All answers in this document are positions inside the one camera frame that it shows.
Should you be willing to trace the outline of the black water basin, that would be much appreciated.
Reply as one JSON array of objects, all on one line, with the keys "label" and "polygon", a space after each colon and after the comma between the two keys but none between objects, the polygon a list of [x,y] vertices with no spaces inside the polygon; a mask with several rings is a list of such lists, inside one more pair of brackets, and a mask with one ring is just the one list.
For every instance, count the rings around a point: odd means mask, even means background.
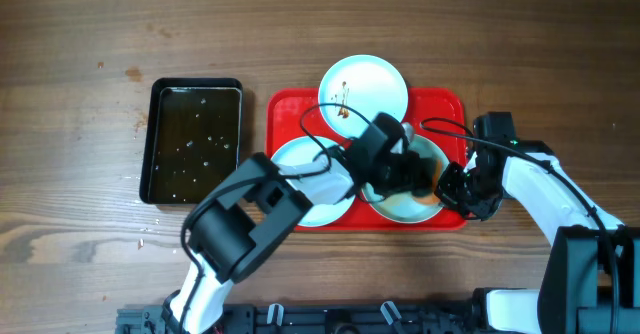
[{"label": "black water basin", "polygon": [[195,205],[238,166],[243,87],[234,78],[161,78],[151,98],[139,197]]}]

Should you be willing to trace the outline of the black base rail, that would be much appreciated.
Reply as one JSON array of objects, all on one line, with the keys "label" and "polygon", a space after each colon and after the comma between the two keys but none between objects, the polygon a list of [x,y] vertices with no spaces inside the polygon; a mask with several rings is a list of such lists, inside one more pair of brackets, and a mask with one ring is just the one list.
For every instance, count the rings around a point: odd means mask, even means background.
[{"label": "black base rail", "polygon": [[473,333],[464,311],[433,305],[283,306],[228,305],[208,333]]}]

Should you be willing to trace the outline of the red plastic tray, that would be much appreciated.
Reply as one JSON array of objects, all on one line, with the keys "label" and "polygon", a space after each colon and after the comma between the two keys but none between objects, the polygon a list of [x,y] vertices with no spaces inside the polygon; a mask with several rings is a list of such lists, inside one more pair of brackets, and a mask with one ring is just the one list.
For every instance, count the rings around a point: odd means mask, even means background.
[{"label": "red plastic tray", "polygon": [[[265,153],[273,155],[286,142],[302,137],[299,127],[303,112],[318,103],[318,91],[314,88],[287,88],[274,94],[267,106]],[[447,158],[461,165],[467,162],[467,144],[440,134],[424,131],[420,122],[438,117],[464,123],[461,100],[450,90],[443,88],[411,88],[408,109],[404,120],[411,123],[417,133],[443,150]],[[458,230],[466,221],[456,212],[442,209],[433,218],[417,224],[401,224],[384,218],[374,208],[355,200],[345,214],[335,222],[320,226],[320,231],[446,231]]]}]

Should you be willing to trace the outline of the white plate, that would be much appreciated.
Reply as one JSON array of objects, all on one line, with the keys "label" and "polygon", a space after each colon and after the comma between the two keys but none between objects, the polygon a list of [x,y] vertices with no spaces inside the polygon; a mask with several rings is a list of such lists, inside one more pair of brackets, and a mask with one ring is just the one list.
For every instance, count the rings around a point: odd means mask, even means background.
[{"label": "white plate", "polygon": [[[433,182],[437,185],[440,176],[449,164],[445,153],[434,142],[420,135],[414,136],[408,149],[417,152],[421,158],[435,162]],[[362,194],[364,199],[381,216],[401,224],[417,224],[430,220],[444,207],[433,191],[430,191],[425,197],[414,197],[410,193],[400,193],[384,198],[376,194],[370,184],[366,184]]]},{"label": "white plate", "polygon": [[338,135],[359,137],[380,112],[401,122],[408,110],[408,87],[389,62],[372,55],[353,55],[335,63],[318,88],[320,113]]},{"label": "white plate", "polygon": [[316,141],[305,136],[288,141],[271,157],[283,176],[290,176],[287,182],[300,191],[312,204],[312,208],[298,222],[306,228],[328,225],[351,207],[355,196],[347,196],[354,182],[349,172],[334,158],[329,171],[316,176],[294,179],[294,175],[307,174],[325,169],[328,158],[322,147],[330,149],[337,146],[333,140],[317,137]]}]

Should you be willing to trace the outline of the green orange sponge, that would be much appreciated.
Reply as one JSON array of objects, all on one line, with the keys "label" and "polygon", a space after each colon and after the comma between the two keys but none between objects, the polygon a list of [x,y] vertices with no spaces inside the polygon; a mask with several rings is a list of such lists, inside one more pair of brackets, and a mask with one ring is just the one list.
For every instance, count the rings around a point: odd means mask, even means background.
[{"label": "green orange sponge", "polygon": [[434,169],[434,173],[432,175],[431,178],[431,192],[428,195],[422,196],[422,197],[416,197],[414,196],[413,199],[421,204],[421,205],[425,205],[425,206],[430,206],[430,205],[439,205],[441,203],[441,200],[436,196],[435,194],[435,190],[437,188],[438,185],[438,180],[440,178],[440,174],[441,174],[441,169],[443,168],[443,164],[439,159],[435,160],[435,169]]}]

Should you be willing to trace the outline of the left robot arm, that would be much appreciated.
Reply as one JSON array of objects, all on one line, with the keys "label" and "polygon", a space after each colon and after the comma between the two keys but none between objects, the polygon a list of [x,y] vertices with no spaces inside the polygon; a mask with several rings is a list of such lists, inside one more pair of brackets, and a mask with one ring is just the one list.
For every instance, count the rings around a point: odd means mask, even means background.
[{"label": "left robot arm", "polygon": [[313,207],[352,198],[365,185],[380,196],[427,195],[435,165],[409,142],[401,125],[372,124],[347,148],[320,144],[306,164],[279,166],[263,153],[244,161],[182,225],[180,242],[191,266],[164,304],[171,331],[212,328],[232,287],[255,272]]}]

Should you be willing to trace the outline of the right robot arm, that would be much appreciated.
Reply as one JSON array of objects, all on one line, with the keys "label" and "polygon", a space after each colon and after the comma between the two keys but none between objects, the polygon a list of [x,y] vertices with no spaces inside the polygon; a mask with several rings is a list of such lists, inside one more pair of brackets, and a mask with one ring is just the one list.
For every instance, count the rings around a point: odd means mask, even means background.
[{"label": "right robot arm", "polygon": [[436,196],[465,219],[485,220],[518,201],[551,245],[537,289],[478,289],[478,330],[636,333],[639,231],[590,199],[540,141],[475,142],[466,166],[451,163]]}]

